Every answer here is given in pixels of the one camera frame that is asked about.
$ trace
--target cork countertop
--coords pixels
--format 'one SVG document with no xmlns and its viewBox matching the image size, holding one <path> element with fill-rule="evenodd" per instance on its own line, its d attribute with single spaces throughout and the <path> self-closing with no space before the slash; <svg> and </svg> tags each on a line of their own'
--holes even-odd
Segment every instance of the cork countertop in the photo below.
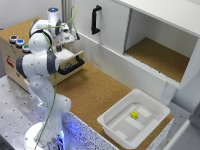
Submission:
<svg viewBox="0 0 200 150">
<path fill-rule="evenodd" d="M 39 17 L 0 31 L 0 37 L 9 42 L 11 35 L 18 35 L 19 38 L 28 43 L 29 29 L 32 21 L 37 18 Z M 97 118 L 130 91 L 131 89 L 87 62 L 82 70 L 59 83 L 57 89 L 57 93 L 63 94 L 72 100 L 71 112 L 120 150 L 123 150 L 123 148 L 105 134 L 102 126 L 97 122 Z M 168 115 L 136 150 L 146 149 L 172 119 L 173 115 Z"/>
</svg>

